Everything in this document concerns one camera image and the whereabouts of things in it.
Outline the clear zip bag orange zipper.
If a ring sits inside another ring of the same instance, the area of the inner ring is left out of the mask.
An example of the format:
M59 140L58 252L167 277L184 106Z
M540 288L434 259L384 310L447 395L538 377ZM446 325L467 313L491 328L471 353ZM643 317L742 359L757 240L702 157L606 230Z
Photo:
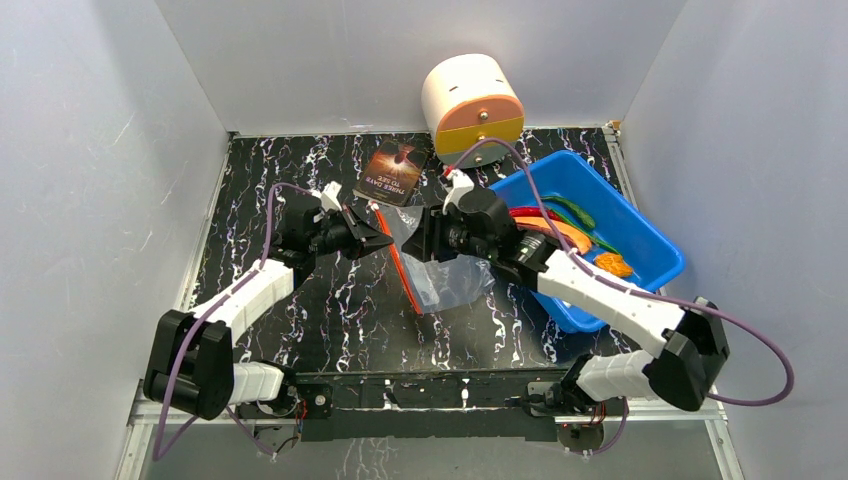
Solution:
M423 262L401 251L420 223L422 207L371 201L369 208L376 214L381 231L393 239L390 258L416 313L437 313L470 304L493 287L490 266L479 258L460 255L445 262Z

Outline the green toy pepper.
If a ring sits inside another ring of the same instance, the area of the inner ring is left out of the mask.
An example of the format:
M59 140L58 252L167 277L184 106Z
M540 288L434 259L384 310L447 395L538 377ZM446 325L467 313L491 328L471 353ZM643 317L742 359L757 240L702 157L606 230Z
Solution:
M589 231L595 229L595 219L574 201L558 195L543 196L542 200L546 207L555 211L560 217L574 220L582 228Z

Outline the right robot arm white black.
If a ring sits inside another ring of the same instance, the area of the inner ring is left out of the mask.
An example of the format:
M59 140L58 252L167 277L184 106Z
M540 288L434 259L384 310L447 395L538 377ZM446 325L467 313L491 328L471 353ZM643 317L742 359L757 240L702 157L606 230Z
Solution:
M637 342L630 353L578 359L548 394L551 409L587 414L614 397L646 397L697 411L729 356L715 304L678 302L615 277L518 226L489 189L426 208L402 250L422 262L481 258L509 282L567 302Z

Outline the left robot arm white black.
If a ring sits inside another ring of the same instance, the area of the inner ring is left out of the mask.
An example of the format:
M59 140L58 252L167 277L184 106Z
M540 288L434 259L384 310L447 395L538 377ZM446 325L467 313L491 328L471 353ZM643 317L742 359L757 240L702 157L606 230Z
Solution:
M318 258L358 260L393 243L329 194L287 201L266 239L262 256L234 284L188 312L170 310L160 318L142 383L147 399L204 420L247 403L275 416L290 414L299 400L293 370L235 361L237 340L299 289Z

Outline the orange bumpy toy food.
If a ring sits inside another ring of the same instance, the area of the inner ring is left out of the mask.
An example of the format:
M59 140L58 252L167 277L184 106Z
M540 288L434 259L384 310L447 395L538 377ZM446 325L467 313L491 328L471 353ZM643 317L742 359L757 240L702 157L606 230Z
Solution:
M603 271L618 278L627 278L634 274L633 268L627 264L620 254L605 252L597 255L593 263Z

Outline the dark paperback book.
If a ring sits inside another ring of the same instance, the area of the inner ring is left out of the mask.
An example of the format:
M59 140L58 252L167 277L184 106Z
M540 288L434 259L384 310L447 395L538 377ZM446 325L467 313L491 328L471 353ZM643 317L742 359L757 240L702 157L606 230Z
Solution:
M376 203L404 207L412 197L427 154L394 140L383 142L364 168L353 194Z

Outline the red toy chili pepper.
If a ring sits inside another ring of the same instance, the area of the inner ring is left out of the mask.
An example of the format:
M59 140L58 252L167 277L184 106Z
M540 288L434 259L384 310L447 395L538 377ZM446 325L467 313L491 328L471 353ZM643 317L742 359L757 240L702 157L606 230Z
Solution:
M516 222L519 222L523 218L544 218L550 211L545 208L540 209L539 207L524 206L510 208L509 213Z

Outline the orange toy squash slice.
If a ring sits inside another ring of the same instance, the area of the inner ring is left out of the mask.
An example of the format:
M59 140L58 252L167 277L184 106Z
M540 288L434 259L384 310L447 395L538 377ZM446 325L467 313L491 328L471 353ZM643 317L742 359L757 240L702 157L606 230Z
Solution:
M554 239L557 239L554 230L542 217L518 216L514 217L513 220L520 227L538 230L545 234L548 234ZM560 233L560 235L565 240L568 240L570 244L573 244L577 248L580 255L587 254L592 249L593 241L580 230L561 221L553 220L552 223L556 227L556 230Z

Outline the round white drawer cabinet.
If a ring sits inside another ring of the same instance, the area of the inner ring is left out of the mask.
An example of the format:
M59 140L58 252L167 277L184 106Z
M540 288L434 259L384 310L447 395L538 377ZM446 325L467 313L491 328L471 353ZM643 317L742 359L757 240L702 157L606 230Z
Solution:
M484 138L515 144L525 126L525 110L492 57L469 53L437 64L425 77L421 106L435 155L454 164Z

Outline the blue plastic bin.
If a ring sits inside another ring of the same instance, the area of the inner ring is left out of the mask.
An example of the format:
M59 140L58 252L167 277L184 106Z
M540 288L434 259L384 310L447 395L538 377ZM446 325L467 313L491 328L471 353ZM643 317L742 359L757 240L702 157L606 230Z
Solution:
M529 165L541 196L560 196L575 202L596 222L596 238L614 247L633 268L627 281L657 291L684 269L683 252L631 205L577 153L561 150ZM537 206L523 171L489 187L509 207ZM533 293L560 330L595 332L603 321L577 307Z

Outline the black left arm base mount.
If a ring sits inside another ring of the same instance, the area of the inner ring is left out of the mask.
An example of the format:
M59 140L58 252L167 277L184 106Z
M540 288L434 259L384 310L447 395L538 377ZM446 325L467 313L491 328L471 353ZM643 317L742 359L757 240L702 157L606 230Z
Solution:
M284 384L276 399L244 403L234 406L233 411L241 420L254 424L265 420L286 420L302 427L306 420L331 417L333 393L329 384Z

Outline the aluminium front rail frame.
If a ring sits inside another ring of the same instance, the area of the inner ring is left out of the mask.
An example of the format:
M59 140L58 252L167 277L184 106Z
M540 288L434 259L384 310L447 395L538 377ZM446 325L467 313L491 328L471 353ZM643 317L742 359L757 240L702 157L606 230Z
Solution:
M703 421L725 479L740 479L741 466L729 437L727 417L709 399L697 411L659 399L608 399L584 413L544 413L518 402L550 385L549 371L377 372L363 375L311 374L286 380L277 400L252 400L226 407L186 410L172 398L141 395L130 425L149 426L149 447L164 454L193 425L233 421L256 448L274 456L282 444L343 438L518 438L554 442L561 430L600 432L612 422Z

